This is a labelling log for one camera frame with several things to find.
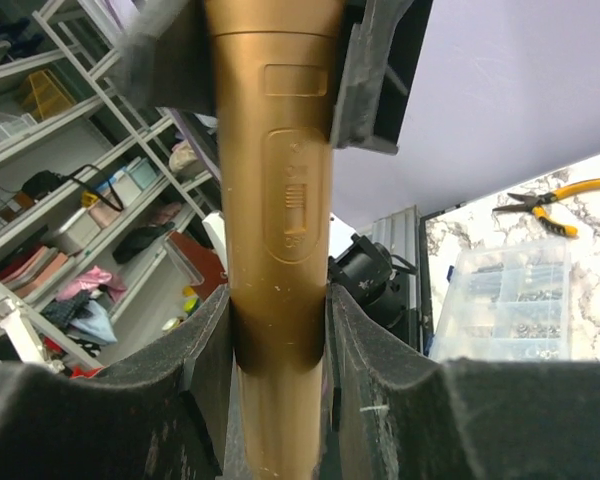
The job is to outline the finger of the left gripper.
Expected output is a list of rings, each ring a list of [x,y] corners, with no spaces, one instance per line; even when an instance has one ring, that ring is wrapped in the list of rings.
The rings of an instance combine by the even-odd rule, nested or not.
[[[335,149],[398,152],[432,0],[347,1],[337,44]]]
[[[114,80],[134,105],[217,115],[203,1],[144,2],[117,47]]]

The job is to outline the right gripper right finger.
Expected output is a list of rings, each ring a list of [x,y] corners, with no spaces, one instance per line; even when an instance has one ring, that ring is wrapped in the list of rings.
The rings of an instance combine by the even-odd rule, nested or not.
[[[326,300],[344,479],[600,479],[600,362],[432,361]]]

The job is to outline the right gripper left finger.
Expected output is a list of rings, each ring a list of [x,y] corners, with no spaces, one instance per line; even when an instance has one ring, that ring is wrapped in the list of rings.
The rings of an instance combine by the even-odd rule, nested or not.
[[[213,479],[233,353],[218,287],[171,333],[90,378],[0,364],[0,479]]]

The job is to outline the gold microphone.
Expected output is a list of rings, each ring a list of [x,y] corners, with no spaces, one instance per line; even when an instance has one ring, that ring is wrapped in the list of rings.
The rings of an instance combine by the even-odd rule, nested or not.
[[[246,460],[309,479],[322,358],[340,1],[209,1]]]

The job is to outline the clear screw organizer box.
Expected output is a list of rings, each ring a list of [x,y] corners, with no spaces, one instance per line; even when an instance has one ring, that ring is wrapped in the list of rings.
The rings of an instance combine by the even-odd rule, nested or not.
[[[462,251],[435,328],[437,362],[570,358],[568,241]]]

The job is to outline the metal storage shelving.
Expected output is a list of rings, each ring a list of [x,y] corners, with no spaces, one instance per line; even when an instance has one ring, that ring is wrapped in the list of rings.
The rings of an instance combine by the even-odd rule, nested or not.
[[[114,85],[96,1],[0,1],[0,347],[98,369],[194,308],[170,262],[216,185],[175,117]]]

